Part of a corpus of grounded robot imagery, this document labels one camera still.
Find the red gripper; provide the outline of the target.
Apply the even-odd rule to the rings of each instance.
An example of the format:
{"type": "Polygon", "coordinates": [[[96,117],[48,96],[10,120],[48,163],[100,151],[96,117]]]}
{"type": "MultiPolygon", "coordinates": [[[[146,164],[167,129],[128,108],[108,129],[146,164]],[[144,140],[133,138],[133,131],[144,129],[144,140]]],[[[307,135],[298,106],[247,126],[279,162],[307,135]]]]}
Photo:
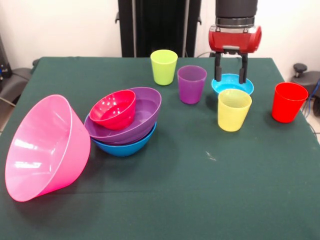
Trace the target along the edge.
{"type": "Polygon", "coordinates": [[[248,54],[254,53],[261,42],[261,26],[245,28],[223,28],[212,25],[208,33],[210,48],[216,52],[214,60],[214,79],[220,82],[222,79],[221,58],[226,52],[240,53],[241,68],[239,70],[239,83],[247,81],[248,54]]]}

